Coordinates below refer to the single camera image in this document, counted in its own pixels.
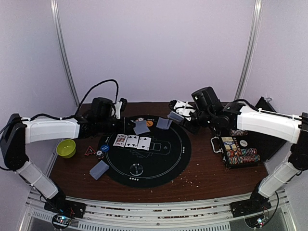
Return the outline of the blue small blind button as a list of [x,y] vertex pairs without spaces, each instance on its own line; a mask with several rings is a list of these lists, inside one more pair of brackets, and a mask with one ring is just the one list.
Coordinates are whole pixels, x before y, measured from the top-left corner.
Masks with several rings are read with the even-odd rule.
[[109,147],[109,145],[107,145],[107,144],[104,144],[104,145],[102,145],[102,146],[100,147],[100,151],[101,151],[102,153],[106,153],[107,151],[109,151],[109,149],[110,149],[110,147]]

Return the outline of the grey card deck box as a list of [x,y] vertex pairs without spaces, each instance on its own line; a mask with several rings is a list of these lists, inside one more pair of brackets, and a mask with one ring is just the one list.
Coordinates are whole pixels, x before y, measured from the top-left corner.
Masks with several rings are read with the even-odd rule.
[[171,111],[167,117],[171,120],[174,120],[176,122],[182,122],[184,120],[184,117],[179,115],[178,113],[174,112],[174,111]]

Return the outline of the orange big blind button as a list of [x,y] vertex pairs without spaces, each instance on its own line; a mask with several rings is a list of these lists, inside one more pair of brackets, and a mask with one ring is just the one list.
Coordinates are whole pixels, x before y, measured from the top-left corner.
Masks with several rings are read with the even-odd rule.
[[151,127],[151,126],[153,126],[153,121],[151,121],[151,120],[147,120],[146,121],[146,125],[147,125],[147,127]]

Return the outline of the blue patterned playing card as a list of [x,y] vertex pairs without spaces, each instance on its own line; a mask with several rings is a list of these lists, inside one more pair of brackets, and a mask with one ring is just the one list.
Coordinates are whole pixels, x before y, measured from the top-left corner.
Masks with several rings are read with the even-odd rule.
[[162,130],[168,130],[171,126],[172,120],[166,118],[159,118],[156,127]]

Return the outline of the red poker chip stack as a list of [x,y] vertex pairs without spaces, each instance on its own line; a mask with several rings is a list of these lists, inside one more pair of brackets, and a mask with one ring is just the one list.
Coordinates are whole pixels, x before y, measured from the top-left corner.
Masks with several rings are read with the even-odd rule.
[[141,122],[141,121],[144,121],[145,119],[143,117],[138,117],[135,121],[136,122]]

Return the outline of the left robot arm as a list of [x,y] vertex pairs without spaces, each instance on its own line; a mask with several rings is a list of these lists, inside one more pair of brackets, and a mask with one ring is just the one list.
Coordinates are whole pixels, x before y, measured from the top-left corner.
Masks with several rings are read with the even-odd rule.
[[39,114],[32,118],[12,114],[1,130],[0,150],[5,171],[16,172],[35,188],[59,214],[71,208],[66,195],[26,155],[26,145],[46,140],[86,139],[101,133],[115,133],[125,129],[121,112],[127,100],[114,103],[107,98],[94,98],[89,112],[71,117],[55,118]]

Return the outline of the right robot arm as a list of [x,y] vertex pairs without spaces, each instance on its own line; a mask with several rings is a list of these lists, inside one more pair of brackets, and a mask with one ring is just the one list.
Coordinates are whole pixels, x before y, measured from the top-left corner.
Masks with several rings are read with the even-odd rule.
[[234,215],[261,211],[276,191],[295,175],[308,168],[308,115],[284,115],[256,108],[247,100],[237,99],[222,105],[212,87],[192,93],[195,105],[185,103],[177,109],[186,120],[184,127],[196,133],[200,127],[246,130],[291,143],[289,155],[254,188],[248,200],[231,203]]

